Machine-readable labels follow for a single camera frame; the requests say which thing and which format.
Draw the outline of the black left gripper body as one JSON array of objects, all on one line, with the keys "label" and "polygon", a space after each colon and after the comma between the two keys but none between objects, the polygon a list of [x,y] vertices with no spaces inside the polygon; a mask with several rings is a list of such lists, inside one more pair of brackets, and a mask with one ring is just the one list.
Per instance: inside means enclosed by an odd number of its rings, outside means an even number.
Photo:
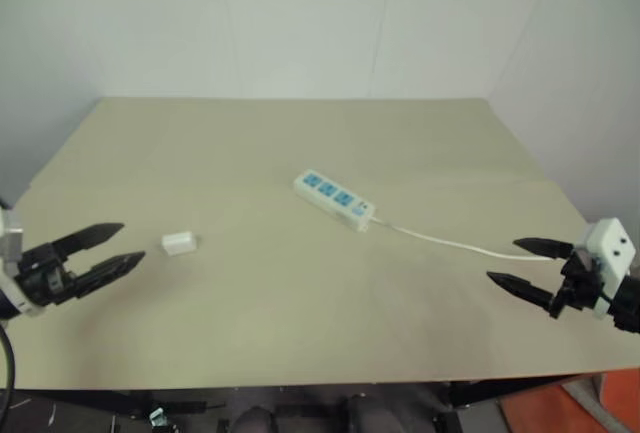
[{"label": "black left gripper body", "polygon": [[82,249],[79,241],[54,241],[26,251],[16,280],[27,298],[41,307],[80,298],[78,278],[64,264]]}]

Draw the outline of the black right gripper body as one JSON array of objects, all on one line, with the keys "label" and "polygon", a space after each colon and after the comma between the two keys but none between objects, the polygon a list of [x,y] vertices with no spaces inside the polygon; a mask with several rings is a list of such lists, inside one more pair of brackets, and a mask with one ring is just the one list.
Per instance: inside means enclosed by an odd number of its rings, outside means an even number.
[{"label": "black right gripper body", "polygon": [[599,300],[605,302],[606,314],[613,312],[612,300],[604,293],[600,264],[586,248],[549,247],[547,256],[565,260],[561,268],[564,279],[548,306],[552,318],[557,319],[565,307],[595,310]]}]

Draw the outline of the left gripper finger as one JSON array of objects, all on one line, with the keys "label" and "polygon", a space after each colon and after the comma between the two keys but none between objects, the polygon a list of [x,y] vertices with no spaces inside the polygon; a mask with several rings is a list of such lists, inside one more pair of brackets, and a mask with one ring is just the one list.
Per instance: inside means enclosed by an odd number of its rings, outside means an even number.
[{"label": "left gripper finger", "polygon": [[117,255],[94,265],[74,282],[73,296],[83,298],[129,274],[145,257],[144,251]]},{"label": "left gripper finger", "polygon": [[52,246],[60,258],[68,258],[108,241],[123,228],[123,223],[94,224],[55,240]]}]

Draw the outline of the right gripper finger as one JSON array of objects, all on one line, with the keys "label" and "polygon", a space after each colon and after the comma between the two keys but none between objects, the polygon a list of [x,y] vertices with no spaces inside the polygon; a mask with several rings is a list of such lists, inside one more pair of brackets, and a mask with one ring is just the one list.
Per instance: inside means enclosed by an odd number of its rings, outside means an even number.
[{"label": "right gripper finger", "polygon": [[536,256],[550,259],[568,259],[573,252],[571,243],[547,238],[525,237],[514,240],[513,244]]},{"label": "right gripper finger", "polygon": [[500,288],[509,294],[536,305],[543,310],[548,310],[553,299],[553,294],[532,285],[529,281],[515,275],[488,272],[487,276]]}]

